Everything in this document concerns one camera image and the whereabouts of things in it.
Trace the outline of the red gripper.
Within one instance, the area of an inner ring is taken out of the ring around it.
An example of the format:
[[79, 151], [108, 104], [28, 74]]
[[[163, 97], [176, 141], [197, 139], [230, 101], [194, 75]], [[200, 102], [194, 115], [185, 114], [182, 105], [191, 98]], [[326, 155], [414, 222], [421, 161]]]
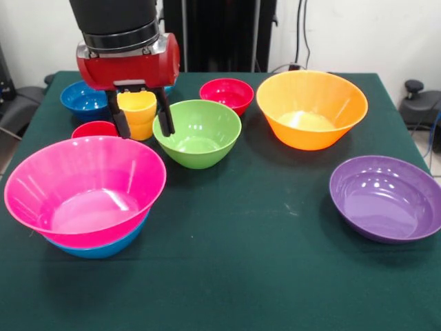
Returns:
[[170, 103], [165, 86], [174, 85], [180, 66], [180, 51], [172, 33], [161, 34], [151, 45], [128, 52], [98, 54], [95, 57], [82, 41], [76, 49], [76, 62], [83, 80], [95, 90], [106, 91], [107, 104], [116, 131], [121, 138], [130, 138], [130, 128], [117, 103], [115, 89], [144, 85], [153, 88], [161, 109], [158, 111], [163, 136], [175, 133]]

